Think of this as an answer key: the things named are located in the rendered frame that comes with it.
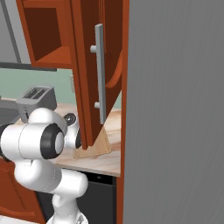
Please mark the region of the light wooden cutting board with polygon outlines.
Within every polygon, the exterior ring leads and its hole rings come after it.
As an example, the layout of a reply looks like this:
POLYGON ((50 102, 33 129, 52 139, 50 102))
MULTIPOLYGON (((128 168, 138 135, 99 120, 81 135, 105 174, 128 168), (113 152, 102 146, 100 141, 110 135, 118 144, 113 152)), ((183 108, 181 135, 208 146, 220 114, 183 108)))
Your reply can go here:
POLYGON ((103 154, 109 154, 111 152, 111 146, 109 143, 108 135, 104 127, 101 128, 101 132, 94 142, 93 146, 88 146, 86 150, 82 147, 75 149, 73 151, 73 157, 75 159, 79 158, 89 158, 94 156, 100 156, 103 154))

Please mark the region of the red-brown wooden cabinet door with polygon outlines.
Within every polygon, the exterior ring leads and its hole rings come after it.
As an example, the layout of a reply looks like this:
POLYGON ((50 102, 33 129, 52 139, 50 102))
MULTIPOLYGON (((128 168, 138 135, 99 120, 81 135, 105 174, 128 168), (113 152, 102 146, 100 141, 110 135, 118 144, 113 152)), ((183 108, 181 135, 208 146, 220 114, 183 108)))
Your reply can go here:
POLYGON ((72 0, 76 71, 73 73, 82 147, 95 143, 101 129, 95 26, 103 28, 106 112, 113 108, 122 86, 123 0, 72 0))

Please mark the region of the red-brown base cabinet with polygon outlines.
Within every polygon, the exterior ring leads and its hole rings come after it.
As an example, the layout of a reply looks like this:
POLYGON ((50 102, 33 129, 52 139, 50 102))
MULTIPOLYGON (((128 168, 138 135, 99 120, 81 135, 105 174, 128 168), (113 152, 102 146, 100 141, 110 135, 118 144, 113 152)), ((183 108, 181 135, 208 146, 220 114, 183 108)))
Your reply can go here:
POLYGON ((0 158, 0 214, 46 224, 36 193, 21 186, 14 177, 15 165, 0 158))

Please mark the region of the red-brown tall side panel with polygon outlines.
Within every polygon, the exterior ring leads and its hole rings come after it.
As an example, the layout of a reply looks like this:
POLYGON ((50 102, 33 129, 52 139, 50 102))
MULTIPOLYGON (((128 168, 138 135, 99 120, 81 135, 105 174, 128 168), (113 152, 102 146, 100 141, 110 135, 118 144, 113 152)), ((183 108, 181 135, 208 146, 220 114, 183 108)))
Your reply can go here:
POLYGON ((129 27, 130 27, 130 0, 122 0, 121 174, 119 177, 116 178, 116 224, 123 224, 129 27))

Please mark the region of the grey refrigerator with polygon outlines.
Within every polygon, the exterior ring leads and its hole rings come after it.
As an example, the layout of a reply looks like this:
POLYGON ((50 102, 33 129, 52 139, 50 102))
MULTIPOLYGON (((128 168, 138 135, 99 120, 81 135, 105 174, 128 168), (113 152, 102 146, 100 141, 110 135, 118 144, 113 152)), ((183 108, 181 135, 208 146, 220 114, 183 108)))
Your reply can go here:
POLYGON ((130 0, 123 224, 224 224, 224 0, 130 0))

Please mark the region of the grey toaster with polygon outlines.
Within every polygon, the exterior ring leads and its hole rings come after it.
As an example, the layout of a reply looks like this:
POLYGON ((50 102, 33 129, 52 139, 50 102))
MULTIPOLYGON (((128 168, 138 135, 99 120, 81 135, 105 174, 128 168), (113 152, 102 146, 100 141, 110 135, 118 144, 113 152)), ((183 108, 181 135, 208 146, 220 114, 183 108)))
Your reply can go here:
POLYGON ((23 123, 26 123, 30 114, 37 108, 55 110, 57 101, 53 87, 36 86, 31 87, 20 98, 16 99, 18 112, 23 123))

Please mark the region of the black dishwasher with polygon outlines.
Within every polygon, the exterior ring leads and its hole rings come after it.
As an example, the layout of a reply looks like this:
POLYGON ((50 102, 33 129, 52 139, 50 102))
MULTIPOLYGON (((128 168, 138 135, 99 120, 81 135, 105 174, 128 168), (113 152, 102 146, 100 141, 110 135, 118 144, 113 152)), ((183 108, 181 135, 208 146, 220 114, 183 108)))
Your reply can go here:
POLYGON ((46 224, 116 224, 116 179, 62 170, 52 192, 37 192, 46 224))

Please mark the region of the grey stove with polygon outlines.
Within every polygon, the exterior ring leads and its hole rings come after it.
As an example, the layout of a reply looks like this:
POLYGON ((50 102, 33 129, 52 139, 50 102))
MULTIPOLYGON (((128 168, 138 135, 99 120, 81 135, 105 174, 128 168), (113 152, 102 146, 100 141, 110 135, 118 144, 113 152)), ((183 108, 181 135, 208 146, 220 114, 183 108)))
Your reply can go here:
POLYGON ((15 123, 20 119, 18 105, 14 101, 0 100, 0 125, 15 123))

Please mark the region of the grey range hood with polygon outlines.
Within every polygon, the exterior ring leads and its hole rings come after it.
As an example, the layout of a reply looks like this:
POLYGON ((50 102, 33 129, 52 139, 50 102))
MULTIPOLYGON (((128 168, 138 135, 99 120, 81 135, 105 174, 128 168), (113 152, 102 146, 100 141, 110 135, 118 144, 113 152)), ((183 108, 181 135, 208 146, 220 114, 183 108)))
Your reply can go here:
POLYGON ((16 0, 0 0, 0 68, 56 71, 32 65, 16 0))

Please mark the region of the red-brown wall cabinet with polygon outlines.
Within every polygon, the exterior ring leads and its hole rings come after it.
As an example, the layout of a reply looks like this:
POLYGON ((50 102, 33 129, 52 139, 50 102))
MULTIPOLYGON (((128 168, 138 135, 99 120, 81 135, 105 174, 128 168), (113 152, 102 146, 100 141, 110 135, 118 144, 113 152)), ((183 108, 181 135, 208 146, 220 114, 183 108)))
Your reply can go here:
POLYGON ((71 0, 16 0, 34 67, 72 68, 71 0))

